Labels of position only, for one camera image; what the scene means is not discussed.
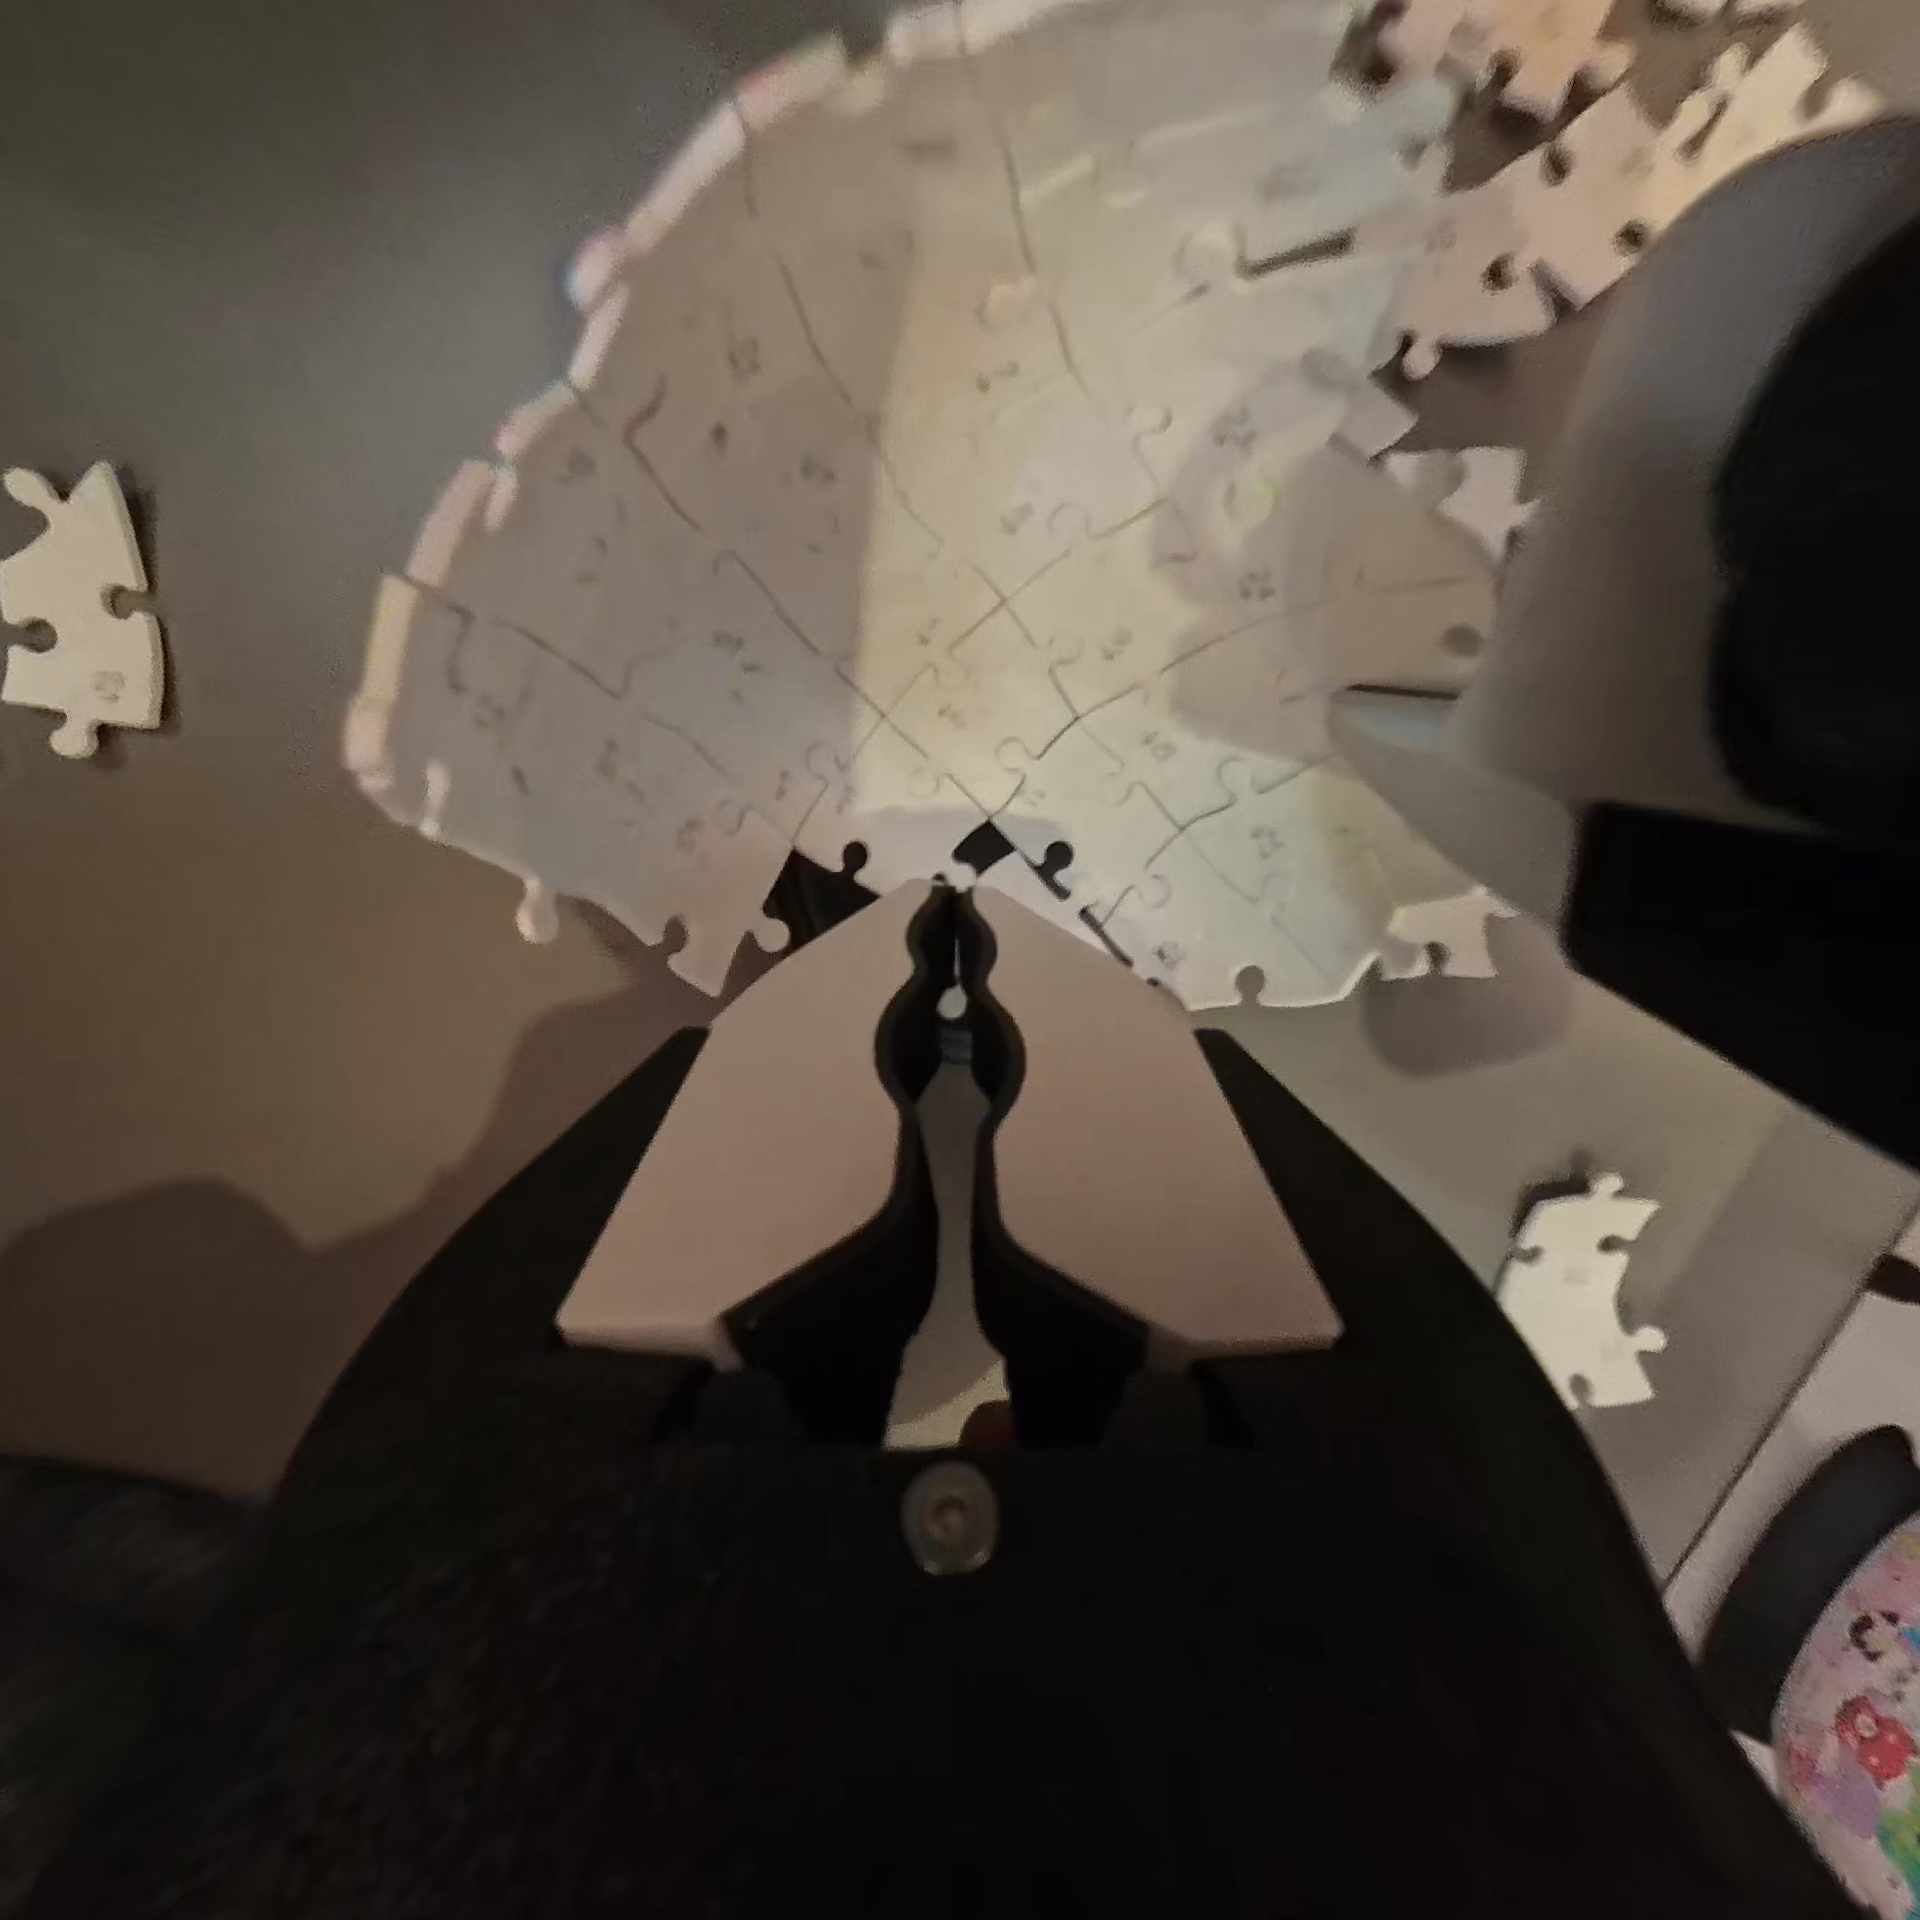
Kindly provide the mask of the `joined white puzzle piece pair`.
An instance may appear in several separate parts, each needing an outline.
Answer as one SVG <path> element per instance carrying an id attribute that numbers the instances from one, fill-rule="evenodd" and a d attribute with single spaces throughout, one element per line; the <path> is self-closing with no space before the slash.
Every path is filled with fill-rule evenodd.
<path id="1" fill-rule="evenodd" d="M 41 471 L 5 471 L 5 497 L 41 517 L 37 540 L 0 561 L 12 626 L 50 643 L 12 643 L 0 698 L 57 716 L 50 754 L 97 754 L 101 730 L 158 730 L 161 626 L 141 608 L 148 566 L 111 465 L 91 465 L 68 497 Z"/>

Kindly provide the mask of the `white puzzle ball shell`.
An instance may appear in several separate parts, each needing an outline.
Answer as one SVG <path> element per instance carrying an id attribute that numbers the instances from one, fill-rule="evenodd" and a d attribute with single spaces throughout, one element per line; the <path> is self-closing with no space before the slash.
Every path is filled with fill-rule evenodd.
<path id="1" fill-rule="evenodd" d="M 1497 974 L 1332 747 L 1497 608 L 1378 387 L 1462 103 L 1351 18 L 908 7 L 737 83 L 382 577 L 363 797 L 697 991 L 785 860 L 992 872 L 1187 1011 Z"/>

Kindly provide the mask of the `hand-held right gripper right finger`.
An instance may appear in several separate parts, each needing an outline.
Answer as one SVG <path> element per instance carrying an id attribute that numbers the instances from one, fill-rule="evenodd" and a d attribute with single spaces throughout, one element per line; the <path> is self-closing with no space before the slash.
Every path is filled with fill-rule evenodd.
<path id="1" fill-rule="evenodd" d="M 1138 1380 L 1344 1345 L 1164 991 L 996 891 L 957 897 L 957 980 L 984 1096 L 971 1280 L 1020 1443 L 1097 1443 Z"/>

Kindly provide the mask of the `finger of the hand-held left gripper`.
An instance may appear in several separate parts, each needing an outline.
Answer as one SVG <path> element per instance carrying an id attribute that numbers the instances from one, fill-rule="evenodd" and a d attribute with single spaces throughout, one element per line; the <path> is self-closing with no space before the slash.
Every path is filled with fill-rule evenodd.
<path id="1" fill-rule="evenodd" d="M 1416 814 L 1417 775 L 1778 823 L 1708 747 L 1708 482 L 1786 337 L 1913 225 L 1913 120 L 1786 142 L 1700 204 L 1605 299 L 1465 693 L 1344 690 L 1339 754 Z"/>

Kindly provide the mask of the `pile of white puzzle pieces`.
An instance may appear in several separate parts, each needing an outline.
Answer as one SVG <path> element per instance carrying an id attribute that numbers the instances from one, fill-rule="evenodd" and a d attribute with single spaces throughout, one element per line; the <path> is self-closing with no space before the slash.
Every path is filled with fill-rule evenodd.
<path id="1" fill-rule="evenodd" d="M 1517 348 L 1613 290 L 1663 229 L 1758 157 L 1880 122 L 1889 103 L 1841 79 L 1803 7 L 1649 7 L 1713 28 L 1713 58 L 1652 120 L 1620 7 L 1373 7 L 1393 83 L 1441 83 L 1452 122 L 1416 213 L 1351 229 L 1351 254 L 1403 251 L 1382 369 L 1427 379 L 1452 351 Z"/>

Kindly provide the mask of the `teal puzzle ball box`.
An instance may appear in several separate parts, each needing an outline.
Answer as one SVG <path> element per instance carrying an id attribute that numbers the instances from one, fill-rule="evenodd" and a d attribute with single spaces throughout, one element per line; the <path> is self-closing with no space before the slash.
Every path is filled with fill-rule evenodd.
<path id="1" fill-rule="evenodd" d="M 1663 1585 L 1763 1788 L 1863 1915 L 1920 1915 L 1920 1225 Z"/>

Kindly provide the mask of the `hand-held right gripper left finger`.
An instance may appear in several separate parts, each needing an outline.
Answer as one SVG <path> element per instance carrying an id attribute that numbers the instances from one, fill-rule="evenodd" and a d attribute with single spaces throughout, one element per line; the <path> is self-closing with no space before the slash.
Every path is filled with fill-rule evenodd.
<path id="1" fill-rule="evenodd" d="M 918 1096 L 943 1060 L 951 882 L 902 882 L 737 996 L 559 1296 L 565 1351 L 765 1380 L 877 1453 L 938 1280 Z"/>

